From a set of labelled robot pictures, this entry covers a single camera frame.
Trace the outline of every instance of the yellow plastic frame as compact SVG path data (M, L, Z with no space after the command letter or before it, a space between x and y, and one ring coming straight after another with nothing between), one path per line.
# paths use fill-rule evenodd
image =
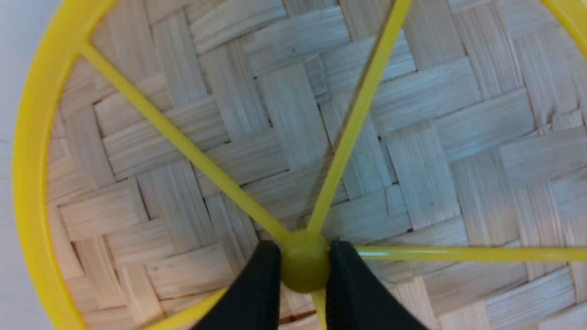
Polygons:
M23 253L31 278L47 314L57 329L86 329L65 287L56 263L49 234L46 210L46 162L53 117L63 85L75 58L83 54L143 112L191 161L203 166L204 173L222 188L251 217L262 224L279 241L287 230L259 207L238 186L182 138L173 125L169 126L146 99L124 77L95 51L87 41L100 19L116 0L64 0L49 25L32 63L25 85L18 121L13 157L13 185L16 221ZM577 45L587 55L587 4L585 0L543 0L569 31ZM384 63L393 49L393 41L407 14L410 0L399 0L384 30L388 38L381 38L372 58L363 85L357 94L352 120L345 129L343 142L335 155L326 183L319 195L308 231L319 233L328 212L332 192L352 152L356 136L375 95ZM473 249L420 247L358 247L364 258L383 260L449 260L449 261L587 261L584 249ZM151 329L173 329L193 322L204 315L224 290L178 315L152 326ZM318 314L324 320L323 292L313 294Z

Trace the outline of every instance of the woven bamboo surface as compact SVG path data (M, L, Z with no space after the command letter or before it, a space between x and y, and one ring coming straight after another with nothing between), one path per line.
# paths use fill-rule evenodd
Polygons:
M94 45L288 228L302 228L389 0L120 0ZM539 0L414 0L323 234L587 245L587 63ZM226 287L260 227L83 58L48 164L59 266L91 329ZM374 262L433 330L587 328L587 266ZM282 290L281 329L319 329Z

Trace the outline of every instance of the yellow blade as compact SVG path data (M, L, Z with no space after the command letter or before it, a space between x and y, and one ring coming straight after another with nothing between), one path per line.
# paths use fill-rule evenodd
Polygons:
M355 142L359 137L365 118L369 113L373 98L379 87L379 82L383 77L383 71L395 47L397 36L402 29L406 15L410 10L411 0L398 0L389 15L383 34L379 37L376 45L375 54L360 85L359 93L356 96L355 105L350 113L345 131L342 134L338 148L330 165L330 170L318 195L316 207L310 217L308 231L319 234L324 226L326 214L330 209L330 204L336 193L336 188L340 183L349 157L352 154Z

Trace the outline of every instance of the woven basket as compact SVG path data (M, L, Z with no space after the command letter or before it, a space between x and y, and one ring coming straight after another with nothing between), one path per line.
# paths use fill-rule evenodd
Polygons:
M304 228L389 0L120 0L94 46L286 228ZM587 63L539 0L414 0L323 235L587 245ZM90 329L155 324L271 239L86 59L47 165L53 246ZM587 266L373 262L433 330L581 329ZM319 329L283 287L280 329Z

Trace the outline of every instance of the yellow plastic ring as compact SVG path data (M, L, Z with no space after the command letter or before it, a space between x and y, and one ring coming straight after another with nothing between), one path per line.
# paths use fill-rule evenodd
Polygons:
M15 215L33 284L56 329L86 329L56 263L46 210L46 162L53 117L81 43L116 0L65 0L43 37L25 85L13 157ZM543 0L587 55L587 3ZM166 320L167 328L185 317Z

